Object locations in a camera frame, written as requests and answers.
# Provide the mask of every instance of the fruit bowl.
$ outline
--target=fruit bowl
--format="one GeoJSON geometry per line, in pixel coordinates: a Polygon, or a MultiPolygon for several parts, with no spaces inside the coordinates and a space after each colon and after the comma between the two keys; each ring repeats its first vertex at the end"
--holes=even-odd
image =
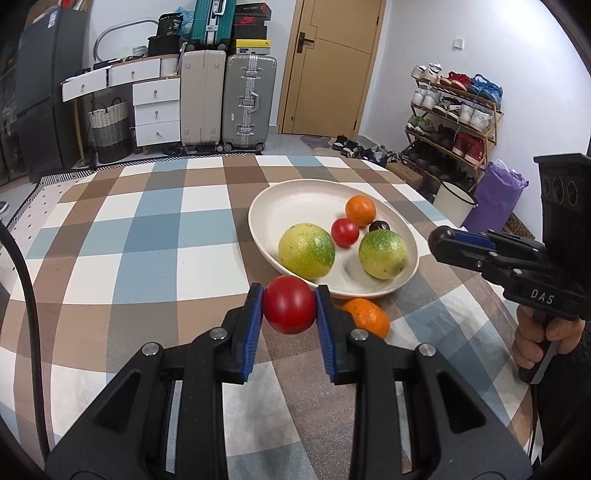
{"type": "MultiPolygon", "coordinates": [[[[345,216],[345,204],[354,195],[368,195],[357,189],[327,180],[289,180],[263,190],[253,200],[248,211],[248,226],[263,257],[281,274],[293,275],[278,261],[277,248],[283,233],[296,223],[313,223],[327,232],[333,222],[345,216]]],[[[335,264],[325,277],[304,280],[310,287],[326,284],[335,297],[374,299],[388,295],[408,282],[418,268],[418,248],[413,233],[400,214],[390,205],[373,199],[377,219],[388,222],[407,246],[407,265],[402,273],[390,280],[368,275],[359,261],[358,248],[368,233],[361,229],[359,239],[350,248],[336,248],[335,264]]]]}

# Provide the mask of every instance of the red sneaker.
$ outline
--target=red sneaker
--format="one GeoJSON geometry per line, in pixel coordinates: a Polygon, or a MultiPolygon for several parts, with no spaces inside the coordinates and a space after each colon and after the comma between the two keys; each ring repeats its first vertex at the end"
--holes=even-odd
{"type": "Polygon", "coordinates": [[[453,144],[452,152],[460,157],[466,155],[466,152],[470,148],[470,138],[465,133],[460,133],[456,135],[456,142],[453,144]]]}
{"type": "Polygon", "coordinates": [[[470,148],[468,148],[468,151],[466,152],[465,159],[474,165],[478,165],[482,160],[482,157],[484,157],[484,140],[471,135],[468,135],[468,137],[470,137],[470,148]]]}
{"type": "Polygon", "coordinates": [[[468,87],[470,86],[470,77],[468,75],[464,75],[463,73],[450,72],[447,78],[440,78],[439,83],[446,87],[458,88],[464,92],[467,92],[468,87]]]}

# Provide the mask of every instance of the white bucket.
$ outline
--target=white bucket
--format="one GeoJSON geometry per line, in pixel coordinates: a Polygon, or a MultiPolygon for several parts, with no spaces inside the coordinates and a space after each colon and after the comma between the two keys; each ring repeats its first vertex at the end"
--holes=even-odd
{"type": "Polygon", "coordinates": [[[433,206],[458,228],[477,205],[478,202],[472,195],[446,181],[441,183],[433,202],[433,206]]]}

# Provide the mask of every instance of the checkered tablecloth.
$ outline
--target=checkered tablecloth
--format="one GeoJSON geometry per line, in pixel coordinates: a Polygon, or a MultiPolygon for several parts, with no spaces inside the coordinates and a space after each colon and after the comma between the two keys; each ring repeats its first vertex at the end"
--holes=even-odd
{"type": "MultiPolygon", "coordinates": [[[[114,167],[46,186],[25,210],[12,233],[37,296],[52,445],[144,343],[191,342],[241,305],[250,283],[277,276],[252,240],[248,209],[269,185],[300,178],[342,182],[402,214],[420,265],[377,301],[391,319],[387,341],[435,345],[526,444],[531,402],[509,354],[515,305],[430,255],[426,238],[447,220],[373,164],[246,155],[114,167]]],[[[0,281],[10,294],[0,414],[39,460],[24,298],[6,253],[0,281]]],[[[230,478],[347,478],[355,388],[330,384],[315,328],[283,336],[264,322],[248,383],[223,392],[230,478]]]]}

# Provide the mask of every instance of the door lock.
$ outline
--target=door lock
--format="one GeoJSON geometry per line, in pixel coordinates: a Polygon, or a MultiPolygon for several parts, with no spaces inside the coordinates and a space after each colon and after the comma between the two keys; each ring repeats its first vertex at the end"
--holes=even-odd
{"type": "Polygon", "coordinates": [[[306,38],[306,32],[300,32],[300,39],[297,42],[297,52],[302,53],[304,51],[304,43],[314,43],[314,40],[306,38]]]}

